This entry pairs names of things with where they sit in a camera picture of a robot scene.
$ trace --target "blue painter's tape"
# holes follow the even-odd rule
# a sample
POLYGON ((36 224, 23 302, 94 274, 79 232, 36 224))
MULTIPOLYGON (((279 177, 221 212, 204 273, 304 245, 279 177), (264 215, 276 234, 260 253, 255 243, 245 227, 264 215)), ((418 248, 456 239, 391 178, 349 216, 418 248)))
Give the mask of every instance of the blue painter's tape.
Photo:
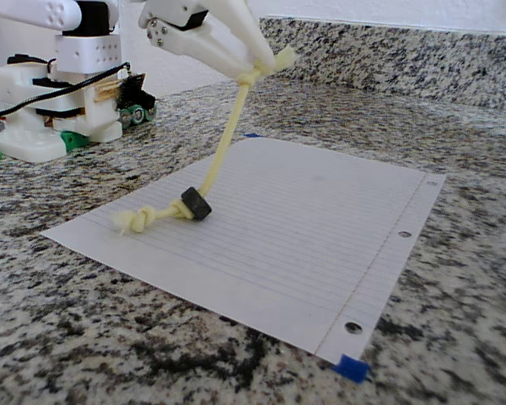
POLYGON ((369 365, 363 361, 351 359, 344 354, 341 356, 339 364, 334 365, 333 370, 337 374, 361 384, 365 380, 365 376, 368 374, 369 365))

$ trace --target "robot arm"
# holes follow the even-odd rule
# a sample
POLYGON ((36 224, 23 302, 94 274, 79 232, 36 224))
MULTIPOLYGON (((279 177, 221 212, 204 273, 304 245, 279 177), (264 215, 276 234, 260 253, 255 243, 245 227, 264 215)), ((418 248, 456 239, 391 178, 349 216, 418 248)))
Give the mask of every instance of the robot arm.
POLYGON ((208 12, 229 27, 265 67, 275 68, 272 50, 245 0, 148 0, 139 26, 147 29, 152 45, 194 57, 230 78, 250 71, 250 63, 212 36, 212 27, 204 22, 208 12))
MULTIPOLYGON (((112 0, 95 1, 107 5, 109 27, 112 29, 118 21, 116 3, 112 0)), ((0 0, 0 16, 66 32, 77 29, 83 21, 79 3, 84 2, 0 0)), ((229 27, 263 66, 269 69, 275 67, 272 50, 245 0, 147 0, 139 25, 147 30, 150 42, 158 48, 193 57, 230 78, 249 72, 251 63, 233 55, 212 36, 211 25, 204 21, 208 12, 229 27)))
MULTIPOLYGON (((118 7, 111 0, 98 0, 109 8, 109 26, 118 21, 118 7)), ((75 30, 82 19, 73 0, 0 0, 0 17, 51 30, 75 30)))

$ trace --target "lined paper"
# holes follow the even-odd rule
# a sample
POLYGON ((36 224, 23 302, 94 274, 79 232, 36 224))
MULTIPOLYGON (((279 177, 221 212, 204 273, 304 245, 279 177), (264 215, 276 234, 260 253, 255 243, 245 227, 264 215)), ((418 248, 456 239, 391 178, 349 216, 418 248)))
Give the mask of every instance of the lined paper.
POLYGON ((205 220, 114 230, 113 213, 164 208, 199 186, 211 161, 43 235, 333 363, 359 357, 444 177, 252 138, 230 148, 205 220))

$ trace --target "granite countertop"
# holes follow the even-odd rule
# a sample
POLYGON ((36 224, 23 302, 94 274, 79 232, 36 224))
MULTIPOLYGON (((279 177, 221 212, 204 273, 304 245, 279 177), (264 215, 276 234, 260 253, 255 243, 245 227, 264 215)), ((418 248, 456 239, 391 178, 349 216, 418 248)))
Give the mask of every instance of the granite countertop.
POLYGON ((238 134, 447 175, 362 385, 40 235, 213 153, 235 93, 165 97, 156 121, 46 164, 0 160, 0 404, 506 404, 506 111, 282 79, 249 98, 238 134))

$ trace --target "rope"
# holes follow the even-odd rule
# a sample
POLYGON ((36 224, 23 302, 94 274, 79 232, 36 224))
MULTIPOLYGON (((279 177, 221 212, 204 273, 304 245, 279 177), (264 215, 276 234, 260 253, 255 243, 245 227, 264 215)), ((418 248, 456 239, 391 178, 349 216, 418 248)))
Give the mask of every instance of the rope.
MULTIPOLYGON (((294 50, 290 47, 286 47, 276 55, 275 70, 267 69, 260 63, 256 63, 251 72, 242 73, 238 76, 236 83, 239 85, 239 90, 236 101, 234 102, 233 110, 230 114, 227 126, 223 131, 223 135, 219 140, 218 149, 213 158, 212 165, 210 166, 204 182, 198 188, 198 192, 203 198, 210 192, 213 183, 218 177, 250 89, 259 79, 270 76, 275 72, 280 72, 283 69, 290 68, 293 66, 295 61, 296 54, 294 53, 294 50)), ((147 206, 139 209, 137 212, 128 210, 116 213, 113 215, 113 222, 122 234, 127 230, 142 233, 154 221, 168 217, 193 219, 193 213, 182 200, 176 199, 168 208, 162 210, 156 210, 153 207, 147 206)))

